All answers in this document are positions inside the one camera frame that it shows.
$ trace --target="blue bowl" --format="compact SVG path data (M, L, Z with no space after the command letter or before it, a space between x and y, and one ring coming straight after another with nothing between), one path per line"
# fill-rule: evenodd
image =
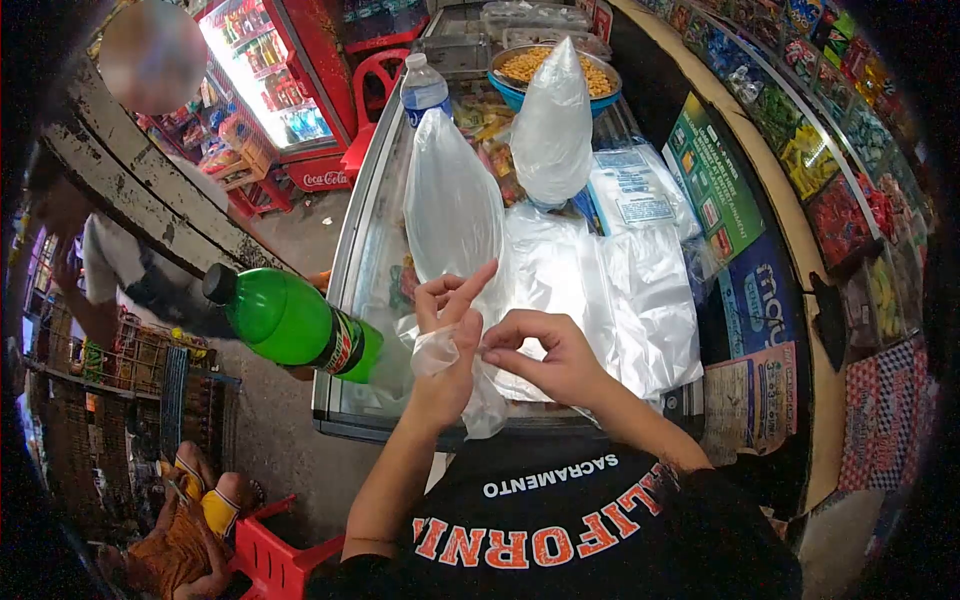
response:
M500 95L503 96L503 101L507 103L507 106L510 107L510 110L513 112L520 112L520 107L523 106L523 99L526 97L526 94L524 92L511 89L497 81L496 77L493 76L493 73L488 72L487 79L489 79L490 83L493 84L493 87L500 92ZM617 90L616 93L608 96L607 98L591 100L590 115L595 119L601 112L604 111L604 108L616 102L616 100L620 97L620 93L620 90Z

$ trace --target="black t-shirt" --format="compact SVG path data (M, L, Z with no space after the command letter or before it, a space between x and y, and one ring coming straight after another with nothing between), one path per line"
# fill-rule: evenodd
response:
M624 445L468 442L397 558L343 562L337 598L790 598L796 557L716 471Z

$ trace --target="bottle cap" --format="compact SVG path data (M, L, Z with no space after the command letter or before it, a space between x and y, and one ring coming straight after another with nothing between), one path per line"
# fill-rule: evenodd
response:
M204 296L214 304L223 306L233 299L237 287L237 272L219 262L206 270Z
M417 52L406 58L408 69L419 69L426 64L426 55L423 52Z

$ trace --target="green soda bottle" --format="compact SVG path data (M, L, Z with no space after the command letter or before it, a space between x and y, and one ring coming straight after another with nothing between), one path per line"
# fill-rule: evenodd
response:
M204 296L224 306L244 344L281 365L308 365L367 383L383 347L379 331L327 304L300 277L278 269L237 274L216 263L204 276Z

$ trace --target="red refrigerator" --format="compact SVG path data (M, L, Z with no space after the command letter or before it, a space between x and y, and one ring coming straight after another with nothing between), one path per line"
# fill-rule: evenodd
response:
M220 84L246 105L294 185L349 188L340 157L356 135L356 109L321 3L210 0L194 18L216 75L228 80Z

